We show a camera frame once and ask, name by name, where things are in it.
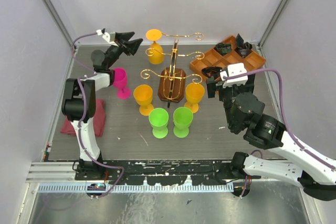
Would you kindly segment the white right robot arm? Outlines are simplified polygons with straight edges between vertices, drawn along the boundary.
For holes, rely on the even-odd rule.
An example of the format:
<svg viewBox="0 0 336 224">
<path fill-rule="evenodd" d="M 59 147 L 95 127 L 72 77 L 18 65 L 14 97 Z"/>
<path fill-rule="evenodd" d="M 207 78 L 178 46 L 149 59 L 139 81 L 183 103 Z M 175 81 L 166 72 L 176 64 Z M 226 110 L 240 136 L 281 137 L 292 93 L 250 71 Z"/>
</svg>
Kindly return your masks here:
<svg viewBox="0 0 336 224">
<path fill-rule="evenodd" d="M 293 141 L 287 127 L 264 114 L 265 104 L 253 94 L 254 75 L 243 85 L 224 87 L 222 81 L 206 81 L 209 98 L 219 95 L 225 110 L 228 129 L 244 132 L 250 145 L 276 153 L 289 162 L 277 163 L 236 152 L 230 170 L 238 178 L 264 176 L 290 183 L 318 200 L 335 199 L 335 161 L 309 149 L 300 140 Z"/>
</svg>

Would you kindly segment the pink plastic wine glass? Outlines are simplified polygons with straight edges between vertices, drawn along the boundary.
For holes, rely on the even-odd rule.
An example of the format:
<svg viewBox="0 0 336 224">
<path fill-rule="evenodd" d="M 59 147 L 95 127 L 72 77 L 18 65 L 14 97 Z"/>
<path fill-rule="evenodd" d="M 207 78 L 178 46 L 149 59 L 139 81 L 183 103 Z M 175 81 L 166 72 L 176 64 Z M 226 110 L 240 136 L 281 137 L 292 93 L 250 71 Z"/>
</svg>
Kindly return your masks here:
<svg viewBox="0 0 336 224">
<path fill-rule="evenodd" d="M 123 68 L 114 68 L 113 86 L 117 88 L 117 96 L 119 99 L 128 99 L 131 95 L 131 90 L 127 87 L 128 77 Z"/>
</svg>

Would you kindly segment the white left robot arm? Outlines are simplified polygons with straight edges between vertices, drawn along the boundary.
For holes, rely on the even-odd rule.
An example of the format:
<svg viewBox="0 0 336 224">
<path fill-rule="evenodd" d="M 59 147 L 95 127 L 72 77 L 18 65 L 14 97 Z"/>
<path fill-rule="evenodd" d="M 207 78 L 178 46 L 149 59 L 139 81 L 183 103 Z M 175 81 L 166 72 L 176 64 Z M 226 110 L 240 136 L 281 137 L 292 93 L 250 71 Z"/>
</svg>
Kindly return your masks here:
<svg viewBox="0 0 336 224">
<path fill-rule="evenodd" d="M 61 111 L 74 128 L 80 148 L 76 172 L 80 176 L 100 179 L 108 166 L 103 163 L 94 132 L 93 119 L 96 113 L 96 92 L 115 86 L 120 99 L 127 99 L 127 75 L 122 69 L 112 69 L 112 65 L 122 54 L 133 56 L 143 42 L 141 38 L 132 39 L 133 31 L 107 32 L 98 29 L 88 36 L 101 36 L 108 44 L 106 51 L 95 50 L 91 54 L 93 76 L 69 78 L 65 82 Z"/>
</svg>

